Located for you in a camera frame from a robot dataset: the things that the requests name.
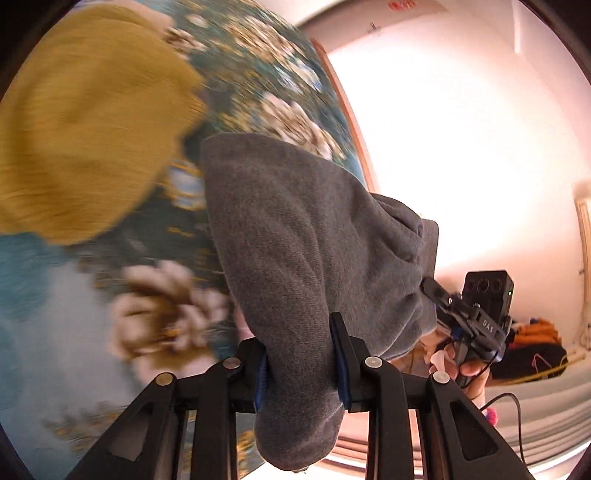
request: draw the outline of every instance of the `ceiling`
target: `ceiling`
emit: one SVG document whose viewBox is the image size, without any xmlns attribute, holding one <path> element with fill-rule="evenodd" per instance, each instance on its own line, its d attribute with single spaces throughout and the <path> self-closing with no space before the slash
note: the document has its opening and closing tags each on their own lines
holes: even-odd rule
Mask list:
<svg viewBox="0 0 591 480">
<path fill-rule="evenodd" d="M 264 7 L 281 15 L 293 25 L 301 25 L 315 15 L 340 3 L 342 0 L 258 0 Z"/>
</svg>

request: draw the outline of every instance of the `mustard yellow cloth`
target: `mustard yellow cloth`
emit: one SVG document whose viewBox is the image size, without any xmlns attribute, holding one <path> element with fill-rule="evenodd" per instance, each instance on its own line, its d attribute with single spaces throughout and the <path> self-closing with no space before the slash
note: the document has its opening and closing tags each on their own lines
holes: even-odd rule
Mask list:
<svg viewBox="0 0 591 480">
<path fill-rule="evenodd" d="M 69 245 L 116 225 L 203 120 L 201 85 L 134 11 L 65 17 L 0 102 L 0 233 Z"/>
</svg>

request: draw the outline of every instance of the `floral fabric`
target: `floral fabric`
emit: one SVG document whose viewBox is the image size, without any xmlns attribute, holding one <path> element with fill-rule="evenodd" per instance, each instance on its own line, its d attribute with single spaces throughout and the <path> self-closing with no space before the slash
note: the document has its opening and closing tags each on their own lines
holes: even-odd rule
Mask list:
<svg viewBox="0 0 591 480">
<path fill-rule="evenodd" d="M 295 28 L 251 0 L 141 3 L 171 17 L 163 38 L 203 76 L 209 113 L 149 198 L 112 230 L 69 248 L 0 236 L 0 422 L 37 480 L 63 479 L 159 372 L 200 374 L 235 352 L 201 140 L 270 135 L 363 182 L 335 92 Z M 253 416 L 237 418 L 241 477 L 262 463 L 253 425 Z M 185 475 L 193 428 L 194 418 Z"/>
</svg>

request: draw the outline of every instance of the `human hand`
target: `human hand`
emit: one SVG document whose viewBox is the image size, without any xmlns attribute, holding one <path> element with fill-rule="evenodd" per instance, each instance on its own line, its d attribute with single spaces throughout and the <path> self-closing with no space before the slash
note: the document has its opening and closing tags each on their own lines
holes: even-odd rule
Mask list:
<svg viewBox="0 0 591 480">
<path fill-rule="evenodd" d="M 455 380 L 458 375 L 457 365 L 453 361 L 456 357 L 456 351 L 454 349 L 453 343 L 450 343 L 445 347 L 445 351 L 447 353 L 444 356 L 444 367 L 447 374 L 450 376 L 451 379 Z M 460 366 L 460 373 L 465 377 L 474 377 L 482 370 L 486 368 L 486 364 L 481 360 L 471 360 Z M 437 371 L 437 367 L 432 366 L 429 369 L 429 373 L 432 374 Z M 484 405 L 484 388 L 486 385 L 486 381 L 488 380 L 488 376 L 490 374 L 490 370 L 486 369 L 485 372 L 482 373 L 478 378 L 475 378 L 470 384 L 463 389 L 466 396 L 474 402 L 477 407 L 482 407 Z"/>
</svg>

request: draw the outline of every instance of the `red sign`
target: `red sign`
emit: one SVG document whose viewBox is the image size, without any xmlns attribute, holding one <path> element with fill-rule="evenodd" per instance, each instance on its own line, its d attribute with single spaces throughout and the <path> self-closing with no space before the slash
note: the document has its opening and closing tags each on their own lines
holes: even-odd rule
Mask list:
<svg viewBox="0 0 591 480">
<path fill-rule="evenodd" d="M 414 0 L 401 0 L 399 2 L 390 2 L 388 6 L 396 12 L 402 12 L 405 10 L 412 10 L 417 4 Z"/>
</svg>

